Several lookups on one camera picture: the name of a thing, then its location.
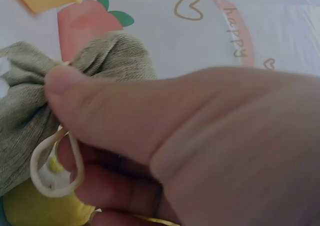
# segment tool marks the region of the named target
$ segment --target yellow fabric patch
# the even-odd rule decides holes
[[[3,196],[4,213],[12,226],[82,226],[95,207],[83,204],[75,194],[48,198],[31,179]]]
[[[59,173],[64,170],[64,167],[60,163],[58,163],[57,158],[55,156],[52,156],[49,159],[49,169],[52,172]]]

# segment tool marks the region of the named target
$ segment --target green fabric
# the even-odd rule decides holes
[[[3,78],[10,85],[0,100],[0,196],[30,177],[33,150],[59,126],[44,97],[46,73],[57,61],[37,48],[18,42],[0,49],[11,61]],[[105,34],[76,55],[72,65],[88,76],[117,81],[153,80],[156,74],[148,52],[137,39],[123,31]],[[49,151],[41,157],[46,161]]]

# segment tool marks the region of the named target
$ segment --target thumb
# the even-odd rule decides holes
[[[114,83],[56,66],[46,75],[44,89],[54,114],[80,141],[147,165],[201,104],[197,98],[186,104],[190,88],[178,81]]]

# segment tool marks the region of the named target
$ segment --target white string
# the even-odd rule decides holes
[[[42,141],[33,151],[31,160],[30,160],[30,175],[31,180],[36,187],[36,189],[44,196],[48,198],[61,198],[67,195],[72,194],[75,189],[84,181],[85,179],[85,167],[84,162],[80,153],[79,144],[77,139],[73,137],[71,133],[68,133],[70,142],[71,142],[71,148],[72,152],[75,158],[75,165],[77,168],[77,174],[76,178],[73,182],[71,182],[68,186],[64,188],[57,188],[57,189],[50,189],[46,186],[44,186],[39,173],[38,173],[38,162],[41,153],[51,148],[56,142],[61,140],[68,131],[64,128],[60,129],[58,132],[53,134],[52,136],[46,138],[44,141]]]

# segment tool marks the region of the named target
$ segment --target hand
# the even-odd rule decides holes
[[[220,67],[114,83],[58,66],[45,94],[81,141],[76,194],[103,209],[96,226],[145,225],[127,213],[184,226],[304,226],[320,212],[318,78]],[[58,158],[76,171],[68,139]]]

